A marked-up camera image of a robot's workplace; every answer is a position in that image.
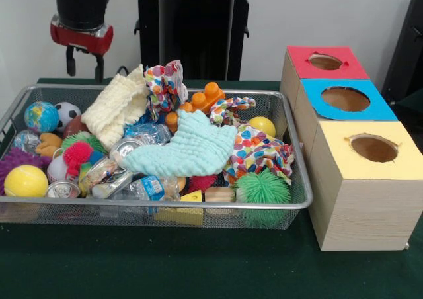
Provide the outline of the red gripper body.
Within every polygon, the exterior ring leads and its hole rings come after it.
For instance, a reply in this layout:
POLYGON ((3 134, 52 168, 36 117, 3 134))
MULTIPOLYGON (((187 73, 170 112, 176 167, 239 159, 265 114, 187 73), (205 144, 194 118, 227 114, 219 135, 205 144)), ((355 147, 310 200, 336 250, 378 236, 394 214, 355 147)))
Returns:
POLYGON ((114 29, 104 24, 97 30, 78 31, 64 27, 58 16, 53 16, 50 23, 50 35, 56 44, 73 46, 90 54, 105 55, 112 44, 114 29))

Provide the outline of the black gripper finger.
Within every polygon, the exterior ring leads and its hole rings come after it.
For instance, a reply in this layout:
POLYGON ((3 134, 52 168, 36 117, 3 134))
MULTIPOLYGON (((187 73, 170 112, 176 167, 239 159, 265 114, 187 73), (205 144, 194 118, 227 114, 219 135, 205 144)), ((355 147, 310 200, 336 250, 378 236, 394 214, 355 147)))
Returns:
POLYGON ((101 54, 95 54, 96 68, 95 68, 95 80, 98 83, 102 83, 104 79, 104 58, 101 54))
POLYGON ((67 46, 66 49, 66 66, 67 66, 67 74, 71 77, 75 77, 76 73, 76 65, 75 65, 75 58, 73 57, 74 47, 67 46))

